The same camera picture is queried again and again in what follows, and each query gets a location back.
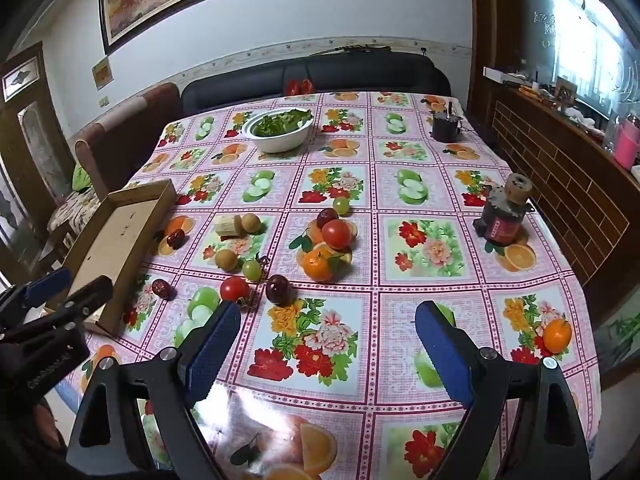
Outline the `dark red jujube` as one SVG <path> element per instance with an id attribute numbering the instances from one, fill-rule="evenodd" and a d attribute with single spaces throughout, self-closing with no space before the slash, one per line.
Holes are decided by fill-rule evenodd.
<path id="1" fill-rule="evenodd" d="M 167 283 L 165 280 L 161 278 L 157 278 L 152 281 L 152 293 L 160 299 L 165 301 L 170 301 L 174 296 L 174 289 L 171 284 Z"/>

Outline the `dried red jujube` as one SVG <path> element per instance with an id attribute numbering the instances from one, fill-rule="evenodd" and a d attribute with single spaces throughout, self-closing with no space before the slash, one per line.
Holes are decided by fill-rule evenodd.
<path id="1" fill-rule="evenodd" d="M 175 229 L 166 236 L 166 244 L 173 250 L 178 250 L 186 241 L 186 232 L 183 229 Z"/>

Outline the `small orange mandarin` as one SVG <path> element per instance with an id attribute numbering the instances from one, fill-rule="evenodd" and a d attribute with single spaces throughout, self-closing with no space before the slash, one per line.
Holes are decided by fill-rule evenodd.
<path id="1" fill-rule="evenodd" d="M 573 331 L 570 322 L 565 318 L 556 318 L 544 329 L 544 334 L 542 335 L 544 348 L 551 354 L 561 354 L 570 345 L 572 336 Z"/>

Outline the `brown longan fruit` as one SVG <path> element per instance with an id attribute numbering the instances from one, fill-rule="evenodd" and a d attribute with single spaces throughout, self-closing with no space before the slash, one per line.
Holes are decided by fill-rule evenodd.
<path id="1" fill-rule="evenodd" d="M 239 257 L 233 250 L 222 248 L 216 251 L 214 260 L 219 269 L 232 272 L 238 265 Z"/>

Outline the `red tomato with stem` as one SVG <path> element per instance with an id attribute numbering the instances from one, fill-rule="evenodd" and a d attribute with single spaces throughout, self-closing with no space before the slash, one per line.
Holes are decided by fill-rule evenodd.
<path id="1" fill-rule="evenodd" d="M 235 302 L 239 306 L 248 304 L 252 296 L 250 285 L 239 276 L 226 278 L 220 285 L 219 293 L 222 300 Z"/>

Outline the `pale sugarcane piece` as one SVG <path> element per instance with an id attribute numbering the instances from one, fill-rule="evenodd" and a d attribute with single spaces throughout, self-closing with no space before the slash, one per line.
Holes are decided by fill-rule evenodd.
<path id="1" fill-rule="evenodd" d="M 242 218 L 239 214 L 216 214 L 213 226 L 220 238 L 240 237 L 244 234 Z"/>

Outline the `green tomato with stem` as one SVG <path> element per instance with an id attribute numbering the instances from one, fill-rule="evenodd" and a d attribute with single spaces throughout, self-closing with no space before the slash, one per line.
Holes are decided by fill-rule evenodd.
<path id="1" fill-rule="evenodd" d="M 265 268 L 269 264 L 267 256 L 258 256 L 245 259 L 242 264 L 242 274 L 247 281 L 258 283 L 265 273 Z"/>

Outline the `dark purple plum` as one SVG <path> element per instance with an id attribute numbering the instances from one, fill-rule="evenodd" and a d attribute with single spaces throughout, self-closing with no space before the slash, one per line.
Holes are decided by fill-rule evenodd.
<path id="1" fill-rule="evenodd" d="M 287 278 L 273 274 L 266 283 L 266 296 L 275 306 L 287 306 L 291 301 L 291 286 Z"/>

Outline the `orange mandarin with leaf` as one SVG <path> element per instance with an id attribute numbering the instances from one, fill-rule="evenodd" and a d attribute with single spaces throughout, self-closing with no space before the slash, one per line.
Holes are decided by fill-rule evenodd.
<path id="1" fill-rule="evenodd" d="M 326 248 L 313 249 L 303 256 L 302 268 L 311 280 L 326 283 L 333 280 L 342 263 L 341 258 Z"/>

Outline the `dark red plum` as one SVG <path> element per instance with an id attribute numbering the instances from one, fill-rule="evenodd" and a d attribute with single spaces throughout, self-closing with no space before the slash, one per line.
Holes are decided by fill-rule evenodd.
<path id="1" fill-rule="evenodd" d="M 324 208 L 318 213 L 316 226 L 319 230 L 322 230 L 327 223 L 336 220 L 337 218 L 338 213 L 333 208 Z"/>

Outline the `green grape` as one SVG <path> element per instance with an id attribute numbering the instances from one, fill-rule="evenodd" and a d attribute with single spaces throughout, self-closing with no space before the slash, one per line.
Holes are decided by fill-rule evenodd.
<path id="1" fill-rule="evenodd" d="M 350 211 L 350 201 L 347 197 L 343 197 L 343 196 L 338 196 L 334 201 L 333 201 L 333 209 L 335 210 L 335 212 L 341 216 L 341 217 L 345 217 L 349 214 Z"/>

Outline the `white bowl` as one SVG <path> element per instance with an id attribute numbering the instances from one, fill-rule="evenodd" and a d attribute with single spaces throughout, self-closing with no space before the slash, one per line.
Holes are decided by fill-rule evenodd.
<path id="1" fill-rule="evenodd" d="M 313 124 L 314 112 L 310 108 L 278 108 L 250 118 L 241 133 L 259 151 L 278 154 L 299 148 Z"/>

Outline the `green leafy vegetables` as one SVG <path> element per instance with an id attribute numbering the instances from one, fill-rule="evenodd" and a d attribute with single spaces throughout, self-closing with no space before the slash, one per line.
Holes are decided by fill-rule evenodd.
<path id="1" fill-rule="evenodd" d="M 311 110 L 282 110 L 273 114 L 265 114 L 250 127 L 250 133 L 258 138 L 284 136 L 294 132 L 309 122 L 314 115 Z"/>

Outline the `wooden side cabinet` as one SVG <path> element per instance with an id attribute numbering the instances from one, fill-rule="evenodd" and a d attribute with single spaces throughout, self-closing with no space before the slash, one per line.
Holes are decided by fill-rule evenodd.
<path id="1" fill-rule="evenodd" d="M 500 155 L 533 181 L 534 204 L 584 291 L 599 327 L 639 286 L 639 185 L 568 120 L 484 76 L 514 67 L 521 0 L 472 0 L 468 113 L 496 136 Z"/>

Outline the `small yellow wall plaque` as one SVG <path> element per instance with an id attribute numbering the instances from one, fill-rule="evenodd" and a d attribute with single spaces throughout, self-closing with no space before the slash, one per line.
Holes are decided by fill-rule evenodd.
<path id="1" fill-rule="evenodd" d="M 110 82 L 113 81 L 113 74 L 111 70 L 110 60 L 106 56 L 102 58 L 99 63 L 96 63 L 92 68 L 92 76 L 94 84 L 98 90 L 103 89 Z"/>

